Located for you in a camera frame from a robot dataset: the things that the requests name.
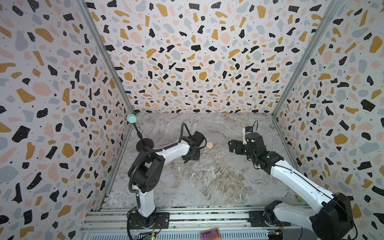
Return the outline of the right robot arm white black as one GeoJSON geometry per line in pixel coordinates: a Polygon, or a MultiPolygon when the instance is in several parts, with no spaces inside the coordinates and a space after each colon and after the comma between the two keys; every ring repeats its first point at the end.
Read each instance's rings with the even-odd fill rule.
{"type": "Polygon", "coordinates": [[[275,200],[265,207],[265,224],[274,227],[290,223],[314,232],[321,240],[343,240],[350,230],[357,228],[347,196],[320,187],[281,155],[268,151],[260,134],[245,133],[242,141],[231,140],[228,145],[231,153],[247,157],[257,170],[283,182],[309,205],[305,209],[275,200]]]}

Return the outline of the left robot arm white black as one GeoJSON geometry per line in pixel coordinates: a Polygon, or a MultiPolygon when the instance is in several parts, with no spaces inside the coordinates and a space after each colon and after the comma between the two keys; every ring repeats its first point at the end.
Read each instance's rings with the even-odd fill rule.
{"type": "Polygon", "coordinates": [[[198,131],[192,135],[187,125],[182,123],[177,142],[154,149],[154,142],[143,138],[136,125],[134,128],[140,139],[136,146],[139,154],[128,173],[129,191],[136,195],[138,213],[144,218],[149,218],[156,211],[153,190],[160,181],[163,167],[178,158],[185,163],[198,161],[200,151],[206,147],[208,141],[198,131]]]}

